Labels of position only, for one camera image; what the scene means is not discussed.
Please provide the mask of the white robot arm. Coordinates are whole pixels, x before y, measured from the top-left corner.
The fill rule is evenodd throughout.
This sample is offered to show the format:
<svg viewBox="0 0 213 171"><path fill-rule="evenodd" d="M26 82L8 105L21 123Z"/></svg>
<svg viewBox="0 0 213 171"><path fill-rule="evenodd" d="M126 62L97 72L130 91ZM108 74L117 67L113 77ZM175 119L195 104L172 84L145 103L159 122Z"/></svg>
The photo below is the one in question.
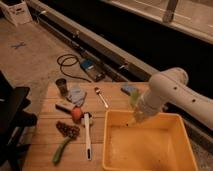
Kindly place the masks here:
<svg viewBox="0 0 213 171"><path fill-rule="evenodd" d="M166 103L186 111L213 131L213 99L205 97L187 86L188 75L179 67L153 74L149 88L134 104L134 119L142 122L156 115Z"/></svg>

